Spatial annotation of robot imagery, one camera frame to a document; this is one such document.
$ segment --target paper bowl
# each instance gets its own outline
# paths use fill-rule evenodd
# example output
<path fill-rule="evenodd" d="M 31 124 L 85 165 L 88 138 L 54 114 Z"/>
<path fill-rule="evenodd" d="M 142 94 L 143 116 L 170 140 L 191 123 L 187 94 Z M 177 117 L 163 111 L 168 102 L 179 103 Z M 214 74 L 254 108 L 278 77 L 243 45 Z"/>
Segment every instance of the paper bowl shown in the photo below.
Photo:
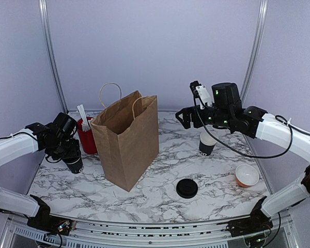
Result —
<path fill-rule="evenodd" d="M 236 181 L 239 186 L 248 188 L 258 183 L 258 171 L 248 164 L 241 164 L 236 168 Z"/>

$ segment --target marble surface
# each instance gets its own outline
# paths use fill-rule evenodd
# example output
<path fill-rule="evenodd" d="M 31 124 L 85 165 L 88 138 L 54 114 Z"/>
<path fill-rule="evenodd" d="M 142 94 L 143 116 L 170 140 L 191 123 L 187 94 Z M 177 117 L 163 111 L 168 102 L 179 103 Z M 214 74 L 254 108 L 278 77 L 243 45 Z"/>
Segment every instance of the marble surface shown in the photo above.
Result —
<path fill-rule="evenodd" d="M 77 113 L 71 116 L 79 119 Z M 160 154 L 130 193 L 105 179 L 97 154 L 83 153 L 84 170 L 77 175 L 63 162 L 50 164 L 44 160 L 29 194 L 41 197 L 51 207 L 52 214 L 89 220 L 175 223 L 249 214 L 269 192 L 261 175 L 255 186 L 244 189 L 237 185 L 234 172 L 240 164 L 252 165 L 259 171 L 256 161 L 220 144 L 215 146 L 211 157 L 202 157 L 198 154 L 201 131 L 185 130 L 174 113 L 159 112 Z M 222 141 L 250 153 L 241 134 L 215 132 Z M 198 184 L 198 193 L 192 199 L 176 193 L 177 182 L 183 178 Z"/>

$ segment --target coffee cup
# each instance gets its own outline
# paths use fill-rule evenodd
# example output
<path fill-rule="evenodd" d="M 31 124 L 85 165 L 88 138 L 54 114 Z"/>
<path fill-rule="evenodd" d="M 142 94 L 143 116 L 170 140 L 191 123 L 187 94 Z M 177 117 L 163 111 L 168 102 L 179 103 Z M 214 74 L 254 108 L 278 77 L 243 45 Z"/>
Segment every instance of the coffee cup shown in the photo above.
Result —
<path fill-rule="evenodd" d="M 218 138 L 218 135 L 215 132 L 211 132 L 211 134 Z M 210 134 L 207 131 L 203 131 L 200 134 L 200 143 L 199 143 L 199 147 L 198 147 L 198 152 L 202 155 L 202 156 L 210 156 L 213 148 L 215 147 L 217 141 L 210 136 Z"/>

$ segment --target white plastic utensil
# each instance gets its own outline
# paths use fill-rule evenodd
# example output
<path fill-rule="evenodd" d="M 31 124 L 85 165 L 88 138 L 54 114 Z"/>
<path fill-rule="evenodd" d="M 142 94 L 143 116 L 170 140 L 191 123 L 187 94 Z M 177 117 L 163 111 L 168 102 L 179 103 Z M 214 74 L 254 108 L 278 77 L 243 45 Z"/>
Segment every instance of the white plastic utensil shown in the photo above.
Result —
<path fill-rule="evenodd" d="M 87 117 L 86 117 L 84 106 L 82 104 L 78 105 L 77 109 L 78 109 L 78 111 L 82 117 L 82 120 L 83 120 L 83 123 L 82 123 L 83 132 L 87 132 L 87 131 L 91 130 L 89 123 L 88 123 L 88 120 L 87 120 Z"/>

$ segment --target paper bag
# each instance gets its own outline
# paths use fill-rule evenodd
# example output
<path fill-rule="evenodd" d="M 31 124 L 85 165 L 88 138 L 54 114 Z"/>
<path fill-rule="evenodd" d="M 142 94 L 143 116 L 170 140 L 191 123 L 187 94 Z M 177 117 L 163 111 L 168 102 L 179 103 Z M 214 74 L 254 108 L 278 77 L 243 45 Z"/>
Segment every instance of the paper bag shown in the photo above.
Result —
<path fill-rule="evenodd" d="M 133 92 L 91 122 L 106 179 L 128 192 L 159 153 L 157 96 L 140 97 Z"/>

